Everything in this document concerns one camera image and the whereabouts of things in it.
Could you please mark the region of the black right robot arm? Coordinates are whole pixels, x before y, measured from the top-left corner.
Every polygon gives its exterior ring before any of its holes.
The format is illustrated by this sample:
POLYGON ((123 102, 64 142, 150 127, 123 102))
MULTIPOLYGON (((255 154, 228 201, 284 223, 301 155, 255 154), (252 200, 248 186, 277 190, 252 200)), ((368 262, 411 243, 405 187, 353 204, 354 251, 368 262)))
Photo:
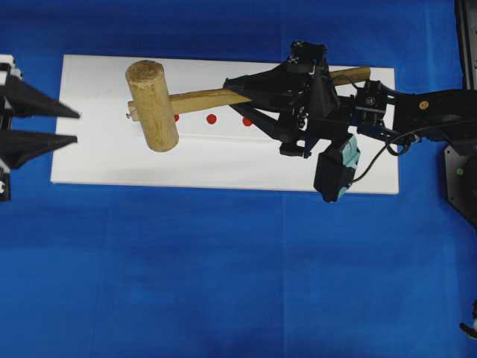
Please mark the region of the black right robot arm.
POLYGON ((462 156, 476 154, 476 91, 408 94, 366 78, 356 94, 343 96, 336 90, 339 81, 358 83, 350 75, 332 77, 326 46, 294 41, 286 61, 227 79, 224 88, 248 98, 233 109, 280 141, 283 155, 310 157, 319 140, 343 140, 351 126, 403 148, 426 138, 447 142, 462 156))

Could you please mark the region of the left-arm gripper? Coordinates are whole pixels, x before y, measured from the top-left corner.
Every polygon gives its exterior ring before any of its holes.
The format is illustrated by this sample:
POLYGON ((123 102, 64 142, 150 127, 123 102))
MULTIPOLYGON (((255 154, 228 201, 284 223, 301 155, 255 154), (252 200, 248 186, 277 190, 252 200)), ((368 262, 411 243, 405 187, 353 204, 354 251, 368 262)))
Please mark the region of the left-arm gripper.
MULTIPOLYGON (((12 54, 1 54, 1 113, 10 116, 52 116, 79 119, 80 114, 23 81, 12 54)), ((30 131, 1 132, 1 168, 19 169, 29 160, 77 143, 76 136, 30 131)))

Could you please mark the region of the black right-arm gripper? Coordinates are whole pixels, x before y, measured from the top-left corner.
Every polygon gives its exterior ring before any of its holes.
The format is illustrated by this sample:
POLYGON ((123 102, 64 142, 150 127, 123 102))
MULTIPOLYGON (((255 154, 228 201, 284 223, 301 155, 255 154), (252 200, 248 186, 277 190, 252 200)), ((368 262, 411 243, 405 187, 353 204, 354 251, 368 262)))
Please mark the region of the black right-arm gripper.
POLYGON ((292 114, 281 112, 278 119, 273 119, 251 104, 231 105, 271 139, 280 141, 282 155, 307 158, 320 139, 342 148, 352 137, 348 126, 336 118, 342 106, 335 85, 337 80, 348 78, 340 74, 332 77, 325 54, 324 45, 294 41, 286 63, 253 75, 228 78, 223 84, 224 89, 250 100, 268 103, 292 95, 298 88, 298 75, 304 77, 292 114))

